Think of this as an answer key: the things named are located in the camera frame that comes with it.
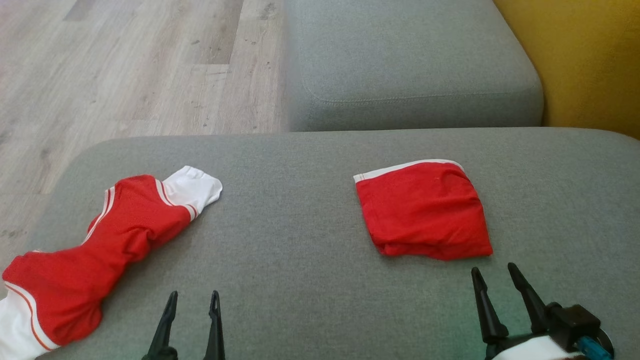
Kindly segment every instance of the mustard yellow fabric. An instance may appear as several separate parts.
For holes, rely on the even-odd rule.
[[[544,125],[640,139],[640,0],[494,0],[540,76]]]

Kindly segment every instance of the blue cable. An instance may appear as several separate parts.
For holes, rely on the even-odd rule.
[[[600,344],[591,339],[588,336],[583,336],[578,339],[577,348],[582,352],[589,360],[613,360],[611,354],[603,349]]]

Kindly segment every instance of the gray sofa seat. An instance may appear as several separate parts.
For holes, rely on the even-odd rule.
[[[491,0],[288,0],[293,131],[539,126],[538,75]]]
[[[369,239],[352,176],[411,160],[462,164],[495,254],[385,258]],[[132,138],[80,155],[29,249],[81,243],[103,191],[189,164],[224,191],[191,226],[135,264],[87,339],[44,359],[139,359],[172,290],[172,345],[204,355],[211,291],[228,359],[482,359],[470,269],[479,266],[513,334],[529,324],[507,263],[545,302],[580,303],[634,359],[640,313],[640,142],[558,128],[432,129]]]

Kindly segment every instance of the wooden floor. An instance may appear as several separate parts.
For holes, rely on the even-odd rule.
[[[0,0],[0,270],[96,143],[281,131],[282,3]]]

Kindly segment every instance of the red fabric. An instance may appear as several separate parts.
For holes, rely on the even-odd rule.
[[[3,273],[6,282],[33,296],[38,322],[57,345],[91,334],[102,319],[102,299],[127,265],[174,238],[191,220],[184,206],[161,200],[156,179],[149,175],[119,181],[107,191],[106,202],[111,197],[113,206],[92,221],[84,244],[53,253],[29,252]]]
[[[356,183],[381,254],[440,260],[493,254],[473,185],[452,163],[419,163]]]

